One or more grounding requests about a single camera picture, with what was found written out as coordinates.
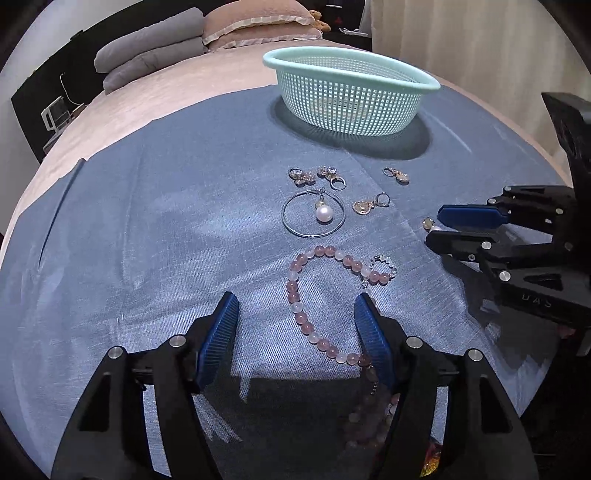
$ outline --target light green basket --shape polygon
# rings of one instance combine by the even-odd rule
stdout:
[[[289,47],[265,53],[287,108],[317,127],[353,135],[400,132],[421,97],[439,82],[399,60],[337,47]]]

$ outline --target ring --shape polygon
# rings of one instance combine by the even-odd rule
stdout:
[[[335,187],[335,184],[333,184],[334,181],[337,181],[339,183],[343,184],[343,188],[338,189],[337,187]],[[332,188],[333,190],[336,190],[337,192],[340,190],[344,190],[345,188],[347,188],[347,182],[345,182],[345,179],[343,177],[332,177],[330,179],[330,188]]]
[[[341,210],[343,210],[343,218],[341,219],[341,221],[339,222],[339,224],[336,227],[334,227],[332,230],[325,232],[325,233],[301,233],[301,232],[294,230],[292,227],[290,227],[287,224],[287,220],[285,218],[285,209],[287,208],[287,205],[293,199],[298,198],[301,195],[322,195],[322,194],[332,198],[336,203],[339,204],[339,207],[341,208]],[[322,238],[323,236],[327,236],[327,235],[330,235],[331,233],[335,233],[339,228],[341,228],[343,226],[343,223],[345,222],[345,204],[334,193],[327,192],[327,191],[325,191],[324,188],[318,189],[318,190],[307,190],[306,192],[298,192],[298,193],[292,195],[291,197],[289,197],[285,201],[285,203],[283,204],[283,208],[281,209],[281,221],[283,222],[283,225],[285,226],[287,231],[290,233],[293,233],[294,235],[300,236],[302,238]]]
[[[380,202],[379,198],[386,196],[388,198],[388,200],[386,202]],[[375,204],[378,207],[387,207],[388,205],[390,205],[390,195],[388,195],[386,192],[382,192],[382,193],[378,193],[375,197]]]

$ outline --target blue cloth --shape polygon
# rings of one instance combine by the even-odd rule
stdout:
[[[280,212],[298,191],[288,169],[321,164],[347,180],[339,193],[347,218],[314,242],[289,234]],[[407,173],[410,184],[383,175],[385,166]],[[481,349],[521,413],[554,355],[555,326],[499,312],[481,273],[424,245],[421,222],[443,203],[485,203],[507,184],[560,183],[535,149],[445,87],[424,98],[407,129],[385,138],[311,127],[286,110],[276,86],[152,121],[80,161],[20,216],[0,270],[0,410],[49,473],[109,347],[156,347],[230,290],[241,301],[233,357],[207,400],[197,399],[222,473],[259,478],[264,465],[270,478],[362,478],[368,457],[343,456],[338,428],[354,407],[358,369],[329,361],[299,332],[285,300],[289,263],[317,243],[366,262],[391,255],[398,277],[372,289],[383,314],[435,349]],[[390,195],[390,207],[353,213],[352,202],[379,192]],[[300,197],[287,212],[309,232],[322,229],[313,203]],[[505,232],[516,242],[542,240]],[[335,260],[315,259],[300,291],[319,334],[359,351],[358,278]],[[166,471],[149,395],[146,410],[154,463]],[[434,434],[442,431],[439,409]]]

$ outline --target gray pillow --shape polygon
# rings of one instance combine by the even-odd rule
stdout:
[[[201,37],[196,37],[141,53],[109,73],[103,80],[103,88],[108,95],[129,82],[170,67],[180,61],[198,57],[204,51]]]
[[[172,45],[203,34],[203,13],[192,7],[173,17],[162,20],[107,43],[95,57],[98,73],[109,73],[140,53]]]

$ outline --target pillow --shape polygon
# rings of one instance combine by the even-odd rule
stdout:
[[[322,32],[317,28],[291,22],[283,25],[257,25],[256,27],[234,30],[212,41],[207,47],[209,51],[217,51],[272,41],[318,40],[319,38],[322,38]]]
[[[129,82],[145,77],[157,70],[162,70],[192,57],[198,57],[203,54],[204,50],[201,37],[196,37],[137,55],[123,65],[118,66],[105,77],[103,80],[105,93],[108,95]]]
[[[238,0],[206,15],[203,44],[239,28],[289,22],[311,25],[314,17],[297,0]]]
[[[204,19],[201,10],[189,8],[173,17],[119,37],[101,48],[95,57],[98,73],[109,73],[140,53],[189,38],[200,37]]]

